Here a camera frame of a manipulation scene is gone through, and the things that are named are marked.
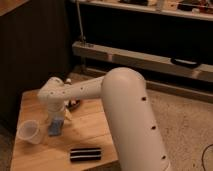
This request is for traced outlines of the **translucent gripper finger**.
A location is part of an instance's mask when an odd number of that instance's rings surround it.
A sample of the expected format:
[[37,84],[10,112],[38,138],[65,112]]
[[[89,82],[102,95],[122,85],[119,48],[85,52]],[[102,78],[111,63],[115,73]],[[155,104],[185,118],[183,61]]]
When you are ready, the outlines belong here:
[[48,127],[52,124],[53,122],[53,118],[48,118],[47,123],[48,123]]
[[68,121],[72,121],[72,114],[69,111],[65,112],[65,119]]

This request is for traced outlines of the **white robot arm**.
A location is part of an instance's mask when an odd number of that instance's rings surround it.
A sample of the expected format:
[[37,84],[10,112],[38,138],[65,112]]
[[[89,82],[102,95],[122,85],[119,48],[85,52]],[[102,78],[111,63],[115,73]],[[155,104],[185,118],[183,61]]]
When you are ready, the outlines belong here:
[[50,78],[38,98],[50,115],[59,115],[67,100],[99,98],[122,171],[173,171],[157,126],[144,77],[126,67],[95,79],[65,84]]

